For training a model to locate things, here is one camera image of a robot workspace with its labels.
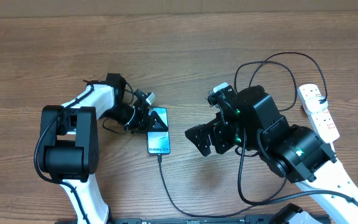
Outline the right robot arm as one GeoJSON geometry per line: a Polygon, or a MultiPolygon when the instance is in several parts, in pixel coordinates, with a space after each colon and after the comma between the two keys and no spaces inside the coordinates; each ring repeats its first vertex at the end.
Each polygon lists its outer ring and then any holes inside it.
{"type": "Polygon", "coordinates": [[[358,223],[358,188],[335,152],[312,129],[290,126],[262,86],[236,93],[223,83],[207,101],[220,109],[216,118],[185,132],[203,156],[211,153],[211,146],[218,154],[233,146],[256,150],[273,173],[301,190],[267,205],[308,195],[336,223],[358,223]]]}

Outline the Samsung Galaxy smartphone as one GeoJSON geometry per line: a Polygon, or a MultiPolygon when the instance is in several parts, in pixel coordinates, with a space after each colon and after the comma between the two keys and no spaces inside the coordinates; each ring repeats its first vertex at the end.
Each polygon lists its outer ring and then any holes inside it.
{"type": "Polygon", "coordinates": [[[170,154],[170,136],[167,132],[149,132],[147,127],[147,151],[149,154],[170,154]]]}

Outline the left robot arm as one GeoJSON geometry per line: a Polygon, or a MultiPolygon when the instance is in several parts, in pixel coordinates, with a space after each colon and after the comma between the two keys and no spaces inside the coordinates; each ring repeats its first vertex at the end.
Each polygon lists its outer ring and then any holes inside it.
{"type": "Polygon", "coordinates": [[[146,134],[151,155],[170,153],[167,109],[154,107],[155,100],[155,93],[133,90],[120,74],[108,73],[105,80],[86,81],[73,100],[43,108],[34,167],[67,193],[75,223],[114,223],[96,180],[98,120],[113,119],[124,131],[146,134]]]}

